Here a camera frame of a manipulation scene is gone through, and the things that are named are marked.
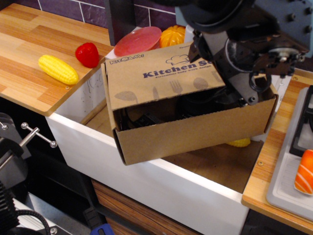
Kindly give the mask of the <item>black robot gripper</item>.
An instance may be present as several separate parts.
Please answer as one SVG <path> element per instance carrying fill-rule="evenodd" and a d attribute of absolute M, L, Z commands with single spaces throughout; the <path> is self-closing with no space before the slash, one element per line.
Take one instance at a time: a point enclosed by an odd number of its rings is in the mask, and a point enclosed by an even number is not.
<path fill-rule="evenodd" d="M 239 68 L 231 61 L 233 43 L 226 32 L 209 34 L 194 30 L 188 58 L 193 63 L 200 58 L 211 62 L 226 85 L 215 93 L 215 103 L 222 108 L 237 108 L 260 102 L 259 93 L 249 84 L 250 71 Z"/>

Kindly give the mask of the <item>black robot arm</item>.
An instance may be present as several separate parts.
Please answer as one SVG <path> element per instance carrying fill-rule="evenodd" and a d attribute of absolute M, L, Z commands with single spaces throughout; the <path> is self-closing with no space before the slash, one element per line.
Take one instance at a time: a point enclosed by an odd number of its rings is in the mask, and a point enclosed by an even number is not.
<path fill-rule="evenodd" d="M 294 74 L 313 54 L 310 0 L 161 0 L 194 30 L 189 59 L 210 61 L 225 83 L 212 99 L 254 105 L 271 77 Z"/>

